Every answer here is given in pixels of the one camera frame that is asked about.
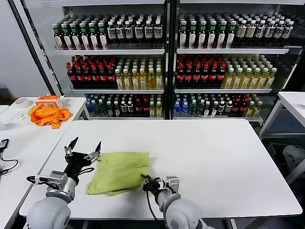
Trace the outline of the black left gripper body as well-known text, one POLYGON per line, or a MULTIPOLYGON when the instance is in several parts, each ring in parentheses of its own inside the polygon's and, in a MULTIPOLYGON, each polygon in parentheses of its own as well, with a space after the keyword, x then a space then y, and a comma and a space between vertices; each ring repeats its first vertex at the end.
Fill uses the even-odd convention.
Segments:
POLYGON ((71 156, 69 154, 65 156, 65 161, 67 162, 67 166, 64 173, 75 182, 79 182, 79 175, 90 173, 94 170, 93 167, 83 169, 92 164, 92 161, 85 153, 72 152, 71 156))

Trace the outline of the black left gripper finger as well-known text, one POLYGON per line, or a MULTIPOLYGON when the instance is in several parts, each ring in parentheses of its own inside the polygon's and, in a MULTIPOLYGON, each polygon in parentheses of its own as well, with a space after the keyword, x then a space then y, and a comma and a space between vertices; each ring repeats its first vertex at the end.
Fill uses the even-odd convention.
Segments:
POLYGON ((72 150, 74 149, 79 137, 76 137, 73 139, 68 146, 64 147, 65 155, 66 156, 72 156, 72 150))
POLYGON ((95 149, 94 152, 88 154, 85 156, 85 159, 89 161, 91 164, 93 164, 95 161, 97 161, 101 156, 101 147, 102 147, 102 141, 100 141, 95 149))

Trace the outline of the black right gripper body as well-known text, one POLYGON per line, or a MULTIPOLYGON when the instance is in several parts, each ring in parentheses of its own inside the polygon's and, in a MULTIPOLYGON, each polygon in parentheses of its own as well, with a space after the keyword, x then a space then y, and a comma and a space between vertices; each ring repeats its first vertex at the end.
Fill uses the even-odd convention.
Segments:
POLYGON ((161 177, 152 178, 150 180, 150 190, 157 191, 166 188, 166 183, 161 177))

